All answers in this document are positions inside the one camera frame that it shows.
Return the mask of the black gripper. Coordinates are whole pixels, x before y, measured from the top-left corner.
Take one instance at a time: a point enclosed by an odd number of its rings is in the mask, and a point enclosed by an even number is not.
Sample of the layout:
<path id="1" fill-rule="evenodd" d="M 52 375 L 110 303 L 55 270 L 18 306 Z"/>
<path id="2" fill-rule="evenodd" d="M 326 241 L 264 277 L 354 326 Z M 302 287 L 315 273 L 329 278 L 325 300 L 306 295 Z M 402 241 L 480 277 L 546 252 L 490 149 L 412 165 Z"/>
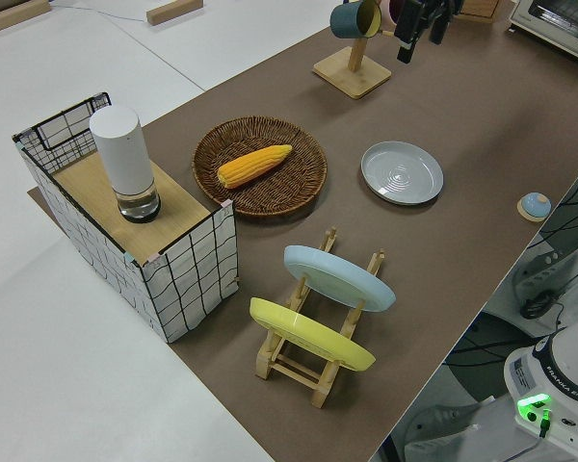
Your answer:
<path id="1" fill-rule="evenodd" d="M 419 39 L 420 19 L 434 19 L 430 42 L 440 44 L 447 31 L 449 19 L 458 15 L 462 9 L 462 0 L 407 0 L 404 2 L 396 25 L 396 38 L 401 46 L 397 59 L 409 64 Z"/>

